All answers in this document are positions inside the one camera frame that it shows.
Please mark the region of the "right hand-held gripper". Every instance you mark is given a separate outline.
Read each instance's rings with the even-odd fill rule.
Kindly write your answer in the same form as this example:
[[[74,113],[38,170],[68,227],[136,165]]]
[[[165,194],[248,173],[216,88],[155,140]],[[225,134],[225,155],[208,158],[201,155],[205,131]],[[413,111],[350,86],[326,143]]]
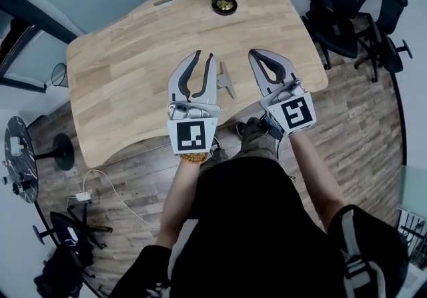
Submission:
[[[266,96],[260,101],[265,111],[262,123],[273,138],[297,133],[317,121],[311,94],[302,80],[296,79],[289,59],[265,49],[251,49],[248,59],[258,87]]]

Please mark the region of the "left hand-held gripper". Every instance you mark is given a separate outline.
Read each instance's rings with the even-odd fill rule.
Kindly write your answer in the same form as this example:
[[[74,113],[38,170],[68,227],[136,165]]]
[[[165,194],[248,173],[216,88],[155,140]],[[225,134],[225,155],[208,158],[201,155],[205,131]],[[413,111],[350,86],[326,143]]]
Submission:
[[[187,56],[175,69],[168,82],[167,130],[173,153],[207,153],[214,140],[220,117],[220,106],[196,103],[216,103],[217,63],[212,53],[205,63],[202,89],[191,96],[187,83],[199,61],[200,50]]]

